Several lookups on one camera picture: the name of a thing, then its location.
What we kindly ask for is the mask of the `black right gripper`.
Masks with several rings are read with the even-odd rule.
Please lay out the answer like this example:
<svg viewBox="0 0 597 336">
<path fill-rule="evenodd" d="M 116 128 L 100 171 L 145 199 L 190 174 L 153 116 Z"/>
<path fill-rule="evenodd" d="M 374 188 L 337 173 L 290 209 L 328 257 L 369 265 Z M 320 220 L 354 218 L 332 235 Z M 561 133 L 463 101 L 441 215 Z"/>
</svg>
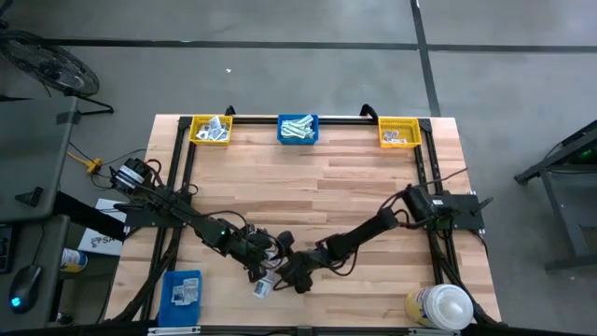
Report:
<svg viewBox="0 0 597 336">
<path fill-rule="evenodd" d="M 288 261 L 275 271 L 280 276 L 288 276 L 288 281 L 278 280 L 272 290 L 281 291 L 293 287 L 298 294 L 304 294 L 311 290 L 312 272 L 329 266 L 331 258 L 327 249 L 312 249 L 295 253 Z"/>
</svg>

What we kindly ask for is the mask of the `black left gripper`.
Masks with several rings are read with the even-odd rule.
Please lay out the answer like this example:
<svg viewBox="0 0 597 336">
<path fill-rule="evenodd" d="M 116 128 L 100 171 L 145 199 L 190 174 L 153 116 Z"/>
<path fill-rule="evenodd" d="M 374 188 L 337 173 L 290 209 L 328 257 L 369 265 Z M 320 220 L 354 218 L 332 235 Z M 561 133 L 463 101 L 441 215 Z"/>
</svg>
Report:
<svg viewBox="0 0 597 336">
<path fill-rule="evenodd" d="M 255 283 L 268 274 L 268 270 L 281 266 L 292 253 L 295 243 L 290 231 L 282 231 L 277 236 L 266 229 L 252 224 L 241 229 L 231 248 L 231 256 L 246 269 L 250 283 Z"/>
</svg>

